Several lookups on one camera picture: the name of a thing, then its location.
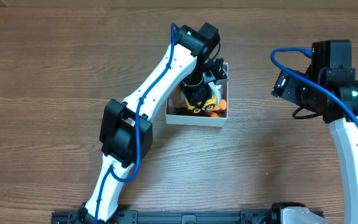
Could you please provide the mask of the yellow toy truck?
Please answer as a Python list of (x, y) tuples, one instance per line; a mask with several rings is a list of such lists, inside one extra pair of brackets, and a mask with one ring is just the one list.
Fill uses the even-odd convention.
[(192, 114), (198, 114), (202, 110), (213, 111), (214, 107), (218, 104), (217, 97), (213, 95), (210, 99), (206, 100), (204, 103), (202, 101), (198, 102), (196, 106), (193, 106), (189, 103), (187, 98), (185, 98), (186, 107)]

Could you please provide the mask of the white plush duck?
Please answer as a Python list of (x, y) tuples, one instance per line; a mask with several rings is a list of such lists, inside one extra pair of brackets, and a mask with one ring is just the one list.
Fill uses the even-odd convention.
[(227, 109), (227, 101), (223, 98), (221, 93), (221, 85), (216, 85), (213, 82), (209, 83), (209, 87), (211, 88), (211, 93), (217, 97), (218, 104), (214, 107), (213, 111), (206, 111), (204, 112), (212, 118), (218, 118), (220, 113), (223, 113)]

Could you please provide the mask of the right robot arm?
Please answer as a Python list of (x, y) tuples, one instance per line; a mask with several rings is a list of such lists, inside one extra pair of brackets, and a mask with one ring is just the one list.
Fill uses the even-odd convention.
[(352, 66), (350, 40), (314, 42), (310, 49), (297, 52), (311, 60), (302, 73), (282, 65), (276, 58), (290, 48), (275, 49), (270, 54), (280, 74), (272, 96), (297, 105), (294, 119), (301, 110), (310, 113), (303, 119), (322, 117), (328, 124), (339, 158), (344, 194), (344, 223), (358, 223), (358, 80)]

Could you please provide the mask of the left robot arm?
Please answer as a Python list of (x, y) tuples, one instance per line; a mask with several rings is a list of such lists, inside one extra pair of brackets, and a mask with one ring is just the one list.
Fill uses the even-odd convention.
[(99, 140), (102, 166), (91, 198), (78, 211), (80, 223), (106, 223), (115, 214), (125, 183), (137, 175), (153, 142), (152, 122), (164, 101), (180, 90), (191, 114), (216, 117), (227, 108), (220, 81), (228, 78), (218, 29), (205, 23), (199, 30), (171, 24), (170, 44), (163, 59), (138, 89), (122, 102), (104, 108)]

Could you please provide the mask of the brown plush toy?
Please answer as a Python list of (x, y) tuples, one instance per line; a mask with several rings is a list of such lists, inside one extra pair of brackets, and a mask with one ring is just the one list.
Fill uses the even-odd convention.
[(180, 89), (175, 89), (170, 95), (170, 99), (174, 108), (186, 107), (185, 97), (183, 96), (183, 92)]

